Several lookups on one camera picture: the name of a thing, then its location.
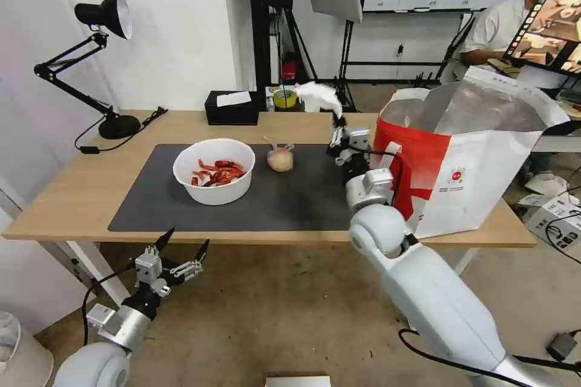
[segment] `wooden table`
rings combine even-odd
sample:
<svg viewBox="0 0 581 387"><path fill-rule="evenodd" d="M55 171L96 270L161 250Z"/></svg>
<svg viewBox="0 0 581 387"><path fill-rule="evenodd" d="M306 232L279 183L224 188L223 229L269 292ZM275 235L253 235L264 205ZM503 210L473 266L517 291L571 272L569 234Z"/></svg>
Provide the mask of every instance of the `wooden table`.
<svg viewBox="0 0 581 387"><path fill-rule="evenodd" d="M128 111L139 119L149 111ZM346 114L352 126L369 127L372 137L377 114ZM330 115L323 113L261 113L258 126L208 126L204 112L170 111L114 151L78 155L5 231L7 239L66 241L87 269L100 279L111 268L93 242L154 242L160 233L110 232L107 227L154 147L162 143L195 143L219 137L246 143L328 143ZM97 138L104 148L111 141ZM176 232L172 243L330 246L347 244L347 231L318 232ZM504 201L479 230L425 239L430 246L469 248L529 248L536 240ZM118 304L127 291L118 279L103 287Z"/></svg>

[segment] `shopping bag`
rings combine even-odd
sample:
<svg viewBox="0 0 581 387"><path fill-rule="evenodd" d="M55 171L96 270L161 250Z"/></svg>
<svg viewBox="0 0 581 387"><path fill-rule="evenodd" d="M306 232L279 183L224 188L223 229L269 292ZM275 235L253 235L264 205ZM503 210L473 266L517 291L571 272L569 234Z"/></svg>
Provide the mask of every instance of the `shopping bag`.
<svg viewBox="0 0 581 387"><path fill-rule="evenodd" d="M379 114L372 167L419 238L477 229L546 128L568 121L541 90L480 68L461 82L401 89Z"/></svg>

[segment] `white shirt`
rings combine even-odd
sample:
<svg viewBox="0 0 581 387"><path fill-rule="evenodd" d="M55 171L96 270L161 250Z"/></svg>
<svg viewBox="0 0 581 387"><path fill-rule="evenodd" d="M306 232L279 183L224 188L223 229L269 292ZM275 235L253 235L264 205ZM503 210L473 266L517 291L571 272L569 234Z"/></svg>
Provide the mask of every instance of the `white shirt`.
<svg viewBox="0 0 581 387"><path fill-rule="evenodd" d="M527 15L525 0L506 0L486 9L474 23L460 53L506 51Z"/></svg>

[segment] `computer screen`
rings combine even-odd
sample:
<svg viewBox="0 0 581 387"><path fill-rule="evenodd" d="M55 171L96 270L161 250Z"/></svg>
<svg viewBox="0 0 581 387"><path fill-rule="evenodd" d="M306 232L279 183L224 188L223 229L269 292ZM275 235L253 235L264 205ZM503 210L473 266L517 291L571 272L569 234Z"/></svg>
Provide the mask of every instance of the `computer screen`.
<svg viewBox="0 0 581 387"><path fill-rule="evenodd" d="M581 74L581 0L537 0L505 57L517 65Z"/></svg>

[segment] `printed logo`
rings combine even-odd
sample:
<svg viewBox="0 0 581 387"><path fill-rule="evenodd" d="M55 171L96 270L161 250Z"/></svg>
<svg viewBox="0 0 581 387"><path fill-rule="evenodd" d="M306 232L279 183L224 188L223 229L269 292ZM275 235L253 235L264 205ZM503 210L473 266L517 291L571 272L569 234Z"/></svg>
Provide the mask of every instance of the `printed logo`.
<svg viewBox="0 0 581 387"><path fill-rule="evenodd" d="M462 184L464 180L464 175L466 174L466 168L457 167L450 172L450 177L448 178L448 184Z"/></svg>

